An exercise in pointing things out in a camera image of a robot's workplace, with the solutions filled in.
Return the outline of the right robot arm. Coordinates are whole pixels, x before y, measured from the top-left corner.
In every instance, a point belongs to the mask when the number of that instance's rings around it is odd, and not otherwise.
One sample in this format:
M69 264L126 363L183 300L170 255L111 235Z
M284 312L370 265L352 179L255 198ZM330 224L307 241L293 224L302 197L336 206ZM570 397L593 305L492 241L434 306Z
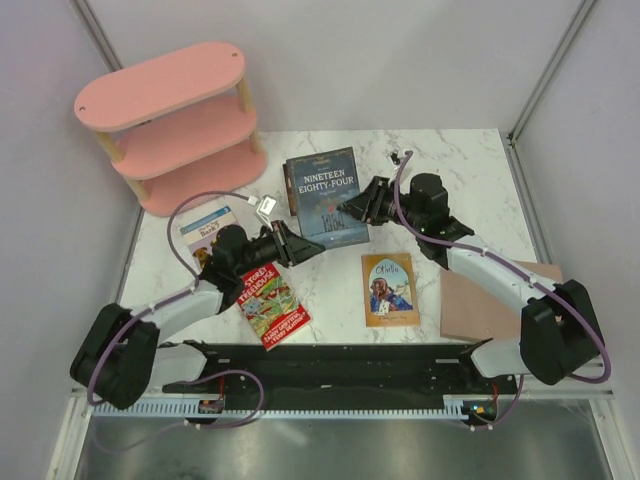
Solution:
M458 381L477 394L494 377L534 376L546 385L571 377L598 384L609 379L611 360L586 288L575 280L557 283L521 268L490 248L451 215L439 176L419 174L408 193L397 183L374 177L339 210L372 226L394 222L416 239L422 254L493 295L520 317L519 335L473 345L458 368Z

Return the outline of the Edward Tulane brown book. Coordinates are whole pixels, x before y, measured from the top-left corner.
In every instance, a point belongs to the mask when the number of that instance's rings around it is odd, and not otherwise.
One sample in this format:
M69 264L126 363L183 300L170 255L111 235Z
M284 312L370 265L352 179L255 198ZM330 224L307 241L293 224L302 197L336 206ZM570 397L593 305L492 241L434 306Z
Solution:
M286 196L287 196L287 203L288 203L289 213L290 213L291 217L295 217L296 216L296 202L295 202L295 195L293 193L293 184L292 184L291 176L290 176L290 173L289 173L288 165L286 163L284 163L282 165L282 169L283 169L283 176L284 176L284 183L285 183L285 189L286 189Z

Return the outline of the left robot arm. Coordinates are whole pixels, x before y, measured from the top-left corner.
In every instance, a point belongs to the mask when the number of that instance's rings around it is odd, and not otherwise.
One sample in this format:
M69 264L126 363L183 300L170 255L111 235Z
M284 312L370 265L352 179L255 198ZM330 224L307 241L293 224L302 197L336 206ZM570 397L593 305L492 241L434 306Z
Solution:
M139 309L104 306L70 366L70 377L91 396L118 409L147 390L156 350L169 337L229 309L245 290L243 276L277 262L296 266L325 251L277 220L254 239L239 225L219 230L212 253L187 289Z

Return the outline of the Nineteen Eighty-Four blue book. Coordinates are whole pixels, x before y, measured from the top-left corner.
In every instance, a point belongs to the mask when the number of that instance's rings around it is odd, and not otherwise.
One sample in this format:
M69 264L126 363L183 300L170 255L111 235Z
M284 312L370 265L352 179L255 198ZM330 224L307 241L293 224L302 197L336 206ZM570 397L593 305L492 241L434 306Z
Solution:
M351 147L290 158L286 167L304 238L327 249L369 241L368 227L338 209L360 194Z

